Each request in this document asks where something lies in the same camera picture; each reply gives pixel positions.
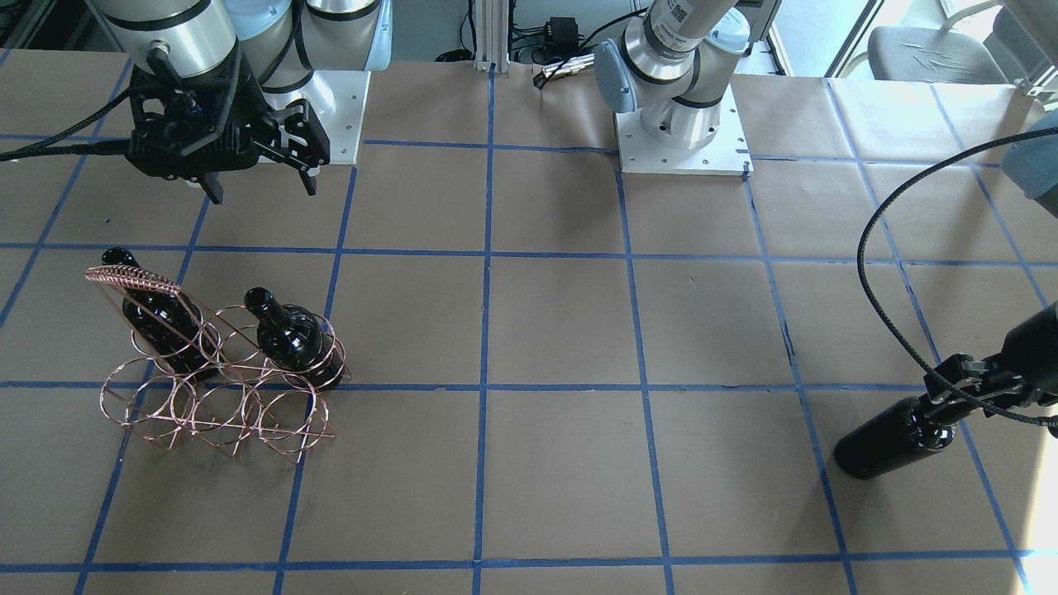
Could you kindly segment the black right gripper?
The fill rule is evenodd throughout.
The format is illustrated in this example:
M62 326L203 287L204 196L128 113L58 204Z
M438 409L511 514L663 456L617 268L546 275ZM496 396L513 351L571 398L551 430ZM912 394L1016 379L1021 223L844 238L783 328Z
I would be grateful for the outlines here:
M312 172L331 162L331 142L314 106L295 100L272 109L241 50L180 87L135 67L129 92L135 127L128 159L140 172L197 179L220 206L219 173L252 167L267 145L269 159L296 169L307 195L317 195Z

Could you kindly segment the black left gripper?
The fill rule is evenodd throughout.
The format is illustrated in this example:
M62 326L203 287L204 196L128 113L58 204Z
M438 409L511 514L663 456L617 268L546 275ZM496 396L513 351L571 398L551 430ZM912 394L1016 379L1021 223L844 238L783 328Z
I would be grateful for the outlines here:
M923 380L926 431L945 431L975 410L1054 431L1055 416L1025 416L1013 409L1056 404L1056 305L1013 328L997 354L982 360L968 354L950 355Z

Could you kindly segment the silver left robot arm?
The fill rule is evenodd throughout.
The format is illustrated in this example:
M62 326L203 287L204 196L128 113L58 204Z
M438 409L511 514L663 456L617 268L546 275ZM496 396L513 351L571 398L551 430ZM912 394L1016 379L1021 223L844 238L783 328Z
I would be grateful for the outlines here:
M613 113L647 112L672 107L675 116L664 118L650 129L658 143L677 151L701 150L713 139L709 124L695 118L717 110L731 75L749 46L749 24L732 1L655 1L646 10L625 16L627 26L620 40L608 39L592 51L598 91ZM915 174L892 191L863 229L856 252L860 286L902 349L925 368L926 361L884 312L874 293L865 267L865 249L884 211L902 193L926 177L966 161L977 154L1008 147L1008 157L1022 167L1017 177L1025 192L1040 198L1056 185L1056 128L1036 125L1027 132L990 140L953 155Z

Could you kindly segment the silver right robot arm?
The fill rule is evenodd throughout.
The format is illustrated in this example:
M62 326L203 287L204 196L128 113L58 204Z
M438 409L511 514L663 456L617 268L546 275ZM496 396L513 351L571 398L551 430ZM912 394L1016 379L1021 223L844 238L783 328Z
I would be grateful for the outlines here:
M389 1L92 1L135 67L122 154L222 203L220 176L354 164L370 75L393 60Z

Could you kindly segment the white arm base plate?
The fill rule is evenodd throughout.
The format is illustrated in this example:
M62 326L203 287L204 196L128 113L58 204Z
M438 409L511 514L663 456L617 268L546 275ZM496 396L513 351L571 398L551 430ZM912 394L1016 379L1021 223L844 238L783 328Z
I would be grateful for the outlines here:
M621 169L628 174L752 174L751 151L732 88L698 109L674 100L613 116Z
M330 141L330 162L355 165L370 80L370 72L318 70L296 89L264 91L264 100L277 110L307 100Z

